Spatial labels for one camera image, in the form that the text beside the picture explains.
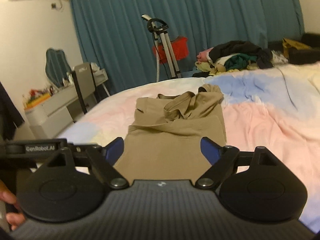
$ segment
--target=brown clothing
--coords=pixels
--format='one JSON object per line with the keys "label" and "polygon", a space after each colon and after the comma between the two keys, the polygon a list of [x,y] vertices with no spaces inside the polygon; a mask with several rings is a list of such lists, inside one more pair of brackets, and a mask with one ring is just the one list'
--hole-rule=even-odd
{"label": "brown clothing", "polygon": [[208,137],[225,145],[223,94],[218,86],[208,84],[198,92],[137,99],[135,121],[114,166],[130,183],[134,179],[195,183],[211,167],[201,153],[200,140]]}

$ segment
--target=white wall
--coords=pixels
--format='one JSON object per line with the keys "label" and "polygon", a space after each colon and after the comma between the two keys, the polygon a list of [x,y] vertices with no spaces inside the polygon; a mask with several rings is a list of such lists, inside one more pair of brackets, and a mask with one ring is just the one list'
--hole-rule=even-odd
{"label": "white wall", "polygon": [[320,0],[300,0],[306,32],[320,33]]}
{"label": "white wall", "polygon": [[[48,84],[46,50],[63,49],[69,65],[82,63],[69,2],[63,9],[52,10],[58,0],[0,0],[0,81],[16,108],[25,118],[22,94]],[[26,124],[15,139],[32,139]]]}

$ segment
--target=black cable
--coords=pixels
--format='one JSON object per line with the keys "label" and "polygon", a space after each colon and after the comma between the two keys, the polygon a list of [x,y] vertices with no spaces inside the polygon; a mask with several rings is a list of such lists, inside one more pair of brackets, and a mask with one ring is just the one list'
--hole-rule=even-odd
{"label": "black cable", "polygon": [[168,75],[167,68],[165,67],[164,63],[163,63],[162,60],[161,60],[160,53],[159,53],[159,51],[158,51],[158,49],[157,49],[157,46],[156,46],[156,41],[153,40],[153,43],[154,43],[155,48],[156,48],[156,51],[157,51],[157,53],[158,53],[158,55],[159,55],[159,59],[160,59],[160,61],[161,61],[161,64],[163,65],[163,67],[164,67],[164,69],[165,69],[165,73],[167,74],[168,79],[170,79],[170,78],[169,78],[169,75]]}

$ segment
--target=curtain fold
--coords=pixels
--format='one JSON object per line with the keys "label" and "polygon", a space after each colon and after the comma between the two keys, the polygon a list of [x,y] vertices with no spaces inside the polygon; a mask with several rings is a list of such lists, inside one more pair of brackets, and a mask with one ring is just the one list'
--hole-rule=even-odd
{"label": "curtain fold", "polygon": [[[266,47],[304,31],[299,0],[70,0],[84,62],[110,77],[112,93],[156,80],[152,36],[142,14],[163,19],[169,35],[188,38],[190,55],[178,62],[190,71],[196,55],[231,40]],[[166,79],[161,69],[160,78]]]}

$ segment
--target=bedsheet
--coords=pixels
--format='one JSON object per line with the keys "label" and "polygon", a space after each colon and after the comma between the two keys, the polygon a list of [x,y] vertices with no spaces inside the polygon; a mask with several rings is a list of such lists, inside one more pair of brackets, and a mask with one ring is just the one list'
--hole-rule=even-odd
{"label": "bedsheet", "polygon": [[320,64],[285,65],[209,78],[148,84],[105,99],[60,137],[106,145],[125,138],[139,97],[197,92],[218,85],[227,142],[243,151],[264,145],[305,184],[308,201],[300,220],[320,230]]}

